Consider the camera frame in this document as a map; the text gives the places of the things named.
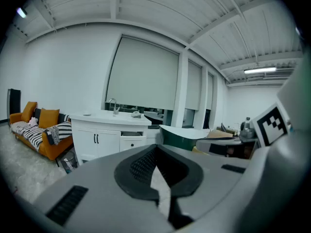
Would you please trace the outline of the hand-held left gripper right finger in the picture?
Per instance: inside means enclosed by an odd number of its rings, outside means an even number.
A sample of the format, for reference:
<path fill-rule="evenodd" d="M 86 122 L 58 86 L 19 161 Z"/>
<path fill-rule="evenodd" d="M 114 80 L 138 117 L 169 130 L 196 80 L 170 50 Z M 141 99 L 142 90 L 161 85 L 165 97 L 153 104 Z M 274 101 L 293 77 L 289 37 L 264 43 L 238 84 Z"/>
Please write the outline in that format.
<path fill-rule="evenodd" d="M 186 197 L 178 197 L 176 202 L 181 214 L 193 221 L 184 229 L 236 229 L 248 198 L 243 198 L 239 184 L 242 174 L 223 169 L 223 165 L 247 168 L 249 161 L 206 155 L 182 150 L 168 145 L 159 145 L 169 154 L 177 154 L 193 161 L 200 169 L 194 172 L 194 178 L 202 174 L 200 185 Z"/>

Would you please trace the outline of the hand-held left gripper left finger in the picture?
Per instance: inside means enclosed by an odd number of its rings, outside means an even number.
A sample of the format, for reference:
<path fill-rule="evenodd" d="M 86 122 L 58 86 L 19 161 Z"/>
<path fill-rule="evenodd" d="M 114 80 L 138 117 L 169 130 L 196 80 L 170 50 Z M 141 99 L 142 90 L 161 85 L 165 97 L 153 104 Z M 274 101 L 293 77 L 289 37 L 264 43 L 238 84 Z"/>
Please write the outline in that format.
<path fill-rule="evenodd" d="M 171 233 L 172 225 L 156 203 L 137 200 L 116 183 L 114 170 L 123 159 L 144 147 L 138 147 L 88 161 L 57 180 L 34 201 L 34 207 L 46 215 L 75 185 L 87 192 L 62 227 L 70 233 Z"/>

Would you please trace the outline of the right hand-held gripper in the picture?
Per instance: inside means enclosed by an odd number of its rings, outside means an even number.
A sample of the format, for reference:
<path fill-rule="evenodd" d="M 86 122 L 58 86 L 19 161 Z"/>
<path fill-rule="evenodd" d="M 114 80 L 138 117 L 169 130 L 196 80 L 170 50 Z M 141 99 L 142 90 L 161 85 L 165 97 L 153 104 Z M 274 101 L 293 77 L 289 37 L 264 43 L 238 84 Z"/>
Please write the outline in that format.
<path fill-rule="evenodd" d="M 277 100 L 252 120 L 262 147 L 293 132 L 311 132 L 311 56 L 306 54 L 300 65 L 277 92 Z M 196 142 L 200 152 L 215 156 L 251 159 L 258 148 L 258 139 L 205 138 Z"/>

